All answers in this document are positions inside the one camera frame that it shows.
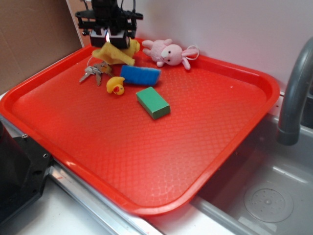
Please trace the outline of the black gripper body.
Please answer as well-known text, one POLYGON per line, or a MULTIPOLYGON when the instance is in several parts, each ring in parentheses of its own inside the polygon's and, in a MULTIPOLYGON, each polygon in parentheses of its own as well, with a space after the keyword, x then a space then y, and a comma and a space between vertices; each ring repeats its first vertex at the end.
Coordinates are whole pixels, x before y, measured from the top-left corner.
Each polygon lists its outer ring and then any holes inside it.
POLYGON ((95 32, 101 35, 101 30, 107 30, 112 36, 124 32, 127 37, 134 38, 137 30, 137 21, 143 20, 143 15, 136 12, 136 1, 133 1, 132 10, 123 10, 123 4, 116 0, 92 0, 91 9, 75 13, 78 27, 83 35, 95 32))

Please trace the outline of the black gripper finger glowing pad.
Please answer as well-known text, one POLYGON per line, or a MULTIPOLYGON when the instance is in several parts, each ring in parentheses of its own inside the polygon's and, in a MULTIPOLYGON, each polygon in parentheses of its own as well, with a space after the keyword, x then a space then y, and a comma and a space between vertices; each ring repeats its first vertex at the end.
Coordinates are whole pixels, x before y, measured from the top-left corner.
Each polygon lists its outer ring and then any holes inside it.
POLYGON ((93 29, 90 33, 90 43, 93 47, 102 47, 107 42, 108 31, 104 28, 93 29))
POLYGON ((109 41, 116 48, 129 48, 130 38, 128 36, 128 31, 123 29, 119 32, 114 31, 109 27, 108 29, 109 41))

